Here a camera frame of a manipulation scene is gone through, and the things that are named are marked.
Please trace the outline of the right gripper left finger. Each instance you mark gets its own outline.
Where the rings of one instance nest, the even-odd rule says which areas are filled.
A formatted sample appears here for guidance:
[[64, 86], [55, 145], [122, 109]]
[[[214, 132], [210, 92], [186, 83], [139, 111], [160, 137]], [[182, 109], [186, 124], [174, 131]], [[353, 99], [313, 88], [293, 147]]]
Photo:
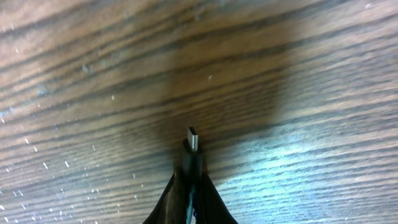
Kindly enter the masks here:
[[187, 219], [188, 187], [180, 169], [175, 169], [166, 188], [143, 224], [184, 224]]

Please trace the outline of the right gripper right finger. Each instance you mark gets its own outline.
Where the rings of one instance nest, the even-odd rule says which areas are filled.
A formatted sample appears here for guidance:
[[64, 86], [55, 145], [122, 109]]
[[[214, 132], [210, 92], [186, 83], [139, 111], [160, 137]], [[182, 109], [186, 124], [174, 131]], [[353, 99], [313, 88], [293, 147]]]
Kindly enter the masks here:
[[206, 172], [196, 185], [193, 207], [196, 224], [238, 224]]

